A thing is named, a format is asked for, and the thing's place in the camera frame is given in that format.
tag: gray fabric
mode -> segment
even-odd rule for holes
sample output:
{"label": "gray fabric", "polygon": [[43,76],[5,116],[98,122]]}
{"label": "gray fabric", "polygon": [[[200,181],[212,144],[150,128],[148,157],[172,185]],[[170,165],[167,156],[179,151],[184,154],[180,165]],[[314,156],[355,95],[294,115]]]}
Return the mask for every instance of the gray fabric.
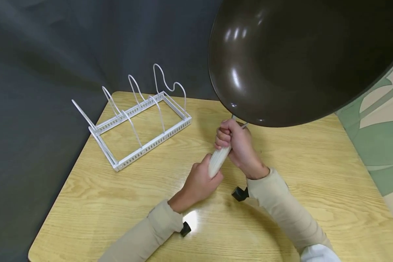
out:
{"label": "gray fabric", "polygon": [[152,64],[216,99],[207,68],[221,0],[0,0],[0,261],[28,250],[106,104],[100,86],[154,93]]}

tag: sleeve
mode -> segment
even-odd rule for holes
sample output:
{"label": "sleeve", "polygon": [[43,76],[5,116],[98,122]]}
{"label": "sleeve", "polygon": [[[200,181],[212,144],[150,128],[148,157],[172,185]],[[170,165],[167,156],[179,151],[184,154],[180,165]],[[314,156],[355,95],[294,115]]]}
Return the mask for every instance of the sleeve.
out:
{"label": "sleeve", "polygon": [[146,261],[173,232],[180,232],[182,228],[182,215],[174,212],[165,199],[113,243],[98,261]]}
{"label": "sleeve", "polygon": [[287,184],[274,168],[259,180],[247,179],[251,198],[257,199],[282,231],[291,240],[299,254],[308,246],[332,245],[310,213],[291,195]]}
{"label": "sleeve", "polygon": [[304,249],[300,262],[341,262],[334,251],[324,245],[312,245]]}

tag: perforated metal frame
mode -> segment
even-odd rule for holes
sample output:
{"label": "perforated metal frame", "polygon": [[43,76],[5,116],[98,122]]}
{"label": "perforated metal frame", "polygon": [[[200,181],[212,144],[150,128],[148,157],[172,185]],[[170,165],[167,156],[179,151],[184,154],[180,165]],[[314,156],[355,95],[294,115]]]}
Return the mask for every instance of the perforated metal frame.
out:
{"label": "perforated metal frame", "polygon": [[[157,87],[157,78],[156,78],[156,71],[155,68],[158,67],[163,75],[163,81],[164,85],[169,91],[174,91],[175,90],[175,85],[180,86],[180,88],[183,91],[184,95],[184,106],[183,108],[178,105],[177,102],[175,102],[172,97],[170,97],[165,91],[158,91]],[[106,96],[106,99],[108,99],[108,103],[111,105],[112,110],[114,111],[115,116],[111,119],[108,119],[107,121],[104,121],[101,124],[94,125],[93,122],[87,117],[87,115],[83,112],[83,110],[77,105],[77,103],[72,100],[73,104],[75,107],[79,110],[79,112],[82,114],[84,119],[89,123],[89,131],[91,132],[92,136],[95,138],[96,142],[99,144],[100,148],[102,149],[103,153],[105,154],[106,158],[108,158],[109,163],[112,165],[115,171],[122,170],[123,168],[127,167],[134,161],[136,161],[138,158],[142,157],[146,153],[150,152],[151,150],[155,149],[159,144],[163,143],[164,141],[168,140],[171,138],[173,135],[175,135],[177,132],[180,130],[184,129],[188,125],[191,124],[192,117],[186,112],[186,92],[183,86],[175,82],[173,85],[173,88],[170,89],[169,86],[166,84],[166,80],[164,79],[164,73],[161,67],[158,64],[153,65],[153,73],[154,73],[154,79],[155,79],[155,85],[156,85],[156,91],[157,94],[154,96],[149,96],[148,99],[144,99],[144,97],[141,94],[141,91],[139,89],[139,86],[135,79],[131,76],[128,75],[128,79],[130,80],[130,85],[131,89],[134,93],[135,100],[137,102],[137,105],[129,108],[128,110],[119,110],[118,107],[116,106],[114,100],[112,99],[111,95],[109,94],[108,90],[102,86],[103,93]],[[139,95],[143,99],[141,103],[138,102],[133,85],[131,80],[135,83]],[[167,105],[169,105],[170,108],[180,117],[181,121],[172,126],[171,128],[165,130],[164,128],[164,123],[163,123],[163,117],[162,113],[160,110],[160,107],[158,105],[159,102],[164,101],[166,102]],[[135,130],[134,124],[131,120],[133,116],[147,110],[148,108],[156,105],[159,110],[160,114],[160,119],[163,127],[163,133],[158,135],[157,137],[153,138],[146,144],[142,144],[141,141],[139,140],[138,134]],[[138,143],[140,144],[140,147],[136,149],[134,152],[129,154],[127,157],[122,158],[121,160],[117,161],[114,155],[111,153],[109,150],[108,146],[106,146],[105,142],[103,139],[100,137],[103,133],[105,133],[108,130],[111,130],[112,128],[122,124],[123,122],[128,121],[131,124],[131,127],[133,129],[133,132],[135,133],[135,136],[137,138]]]}

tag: black pan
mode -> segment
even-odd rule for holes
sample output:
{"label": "black pan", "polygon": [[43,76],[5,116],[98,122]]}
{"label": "black pan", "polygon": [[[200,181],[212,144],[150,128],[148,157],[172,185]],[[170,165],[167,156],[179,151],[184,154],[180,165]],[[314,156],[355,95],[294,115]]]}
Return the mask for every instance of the black pan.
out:
{"label": "black pan", "polygon": [[251,124],[330,114],[393,66],[393,0],[224,0],[210,37],[219,100]]}

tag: table surface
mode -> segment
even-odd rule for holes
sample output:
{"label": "table surface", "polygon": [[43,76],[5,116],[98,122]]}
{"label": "table surface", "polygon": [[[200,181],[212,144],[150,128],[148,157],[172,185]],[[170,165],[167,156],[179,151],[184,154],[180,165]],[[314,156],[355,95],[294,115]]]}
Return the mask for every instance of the table surface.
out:
{"label": "table surface", "polygon": [[[116,92],[113,98],[123,110],[135,105],[132,93]],[[183,104],[182,98],[174,99]],[[192,164],[213,152],[216,128],[230,117],[220,102],[187,99],[186,105],[192,124],[119,172],[89,137],[29,259],[95,261],[156,204],[174,195]],[[164,102],[160,107],[166,129],[179,121]],[[112,116],[107,105],[98,123]],[[144,143],[162,132],[156,107],[133,123]],[[393,261],[393,217],[334,114],[296,127],[249,129],[262,159],[318,220],[342,261]],[[128,123],[102,136],[117,159],[138,148]],[[245,186],[243,174],[229,160],[222,172],[217,191],[185,213],[192,232],[185,238],[172,235],[149,261],[299,261],[276,224],[230,195],[236,186]]]}

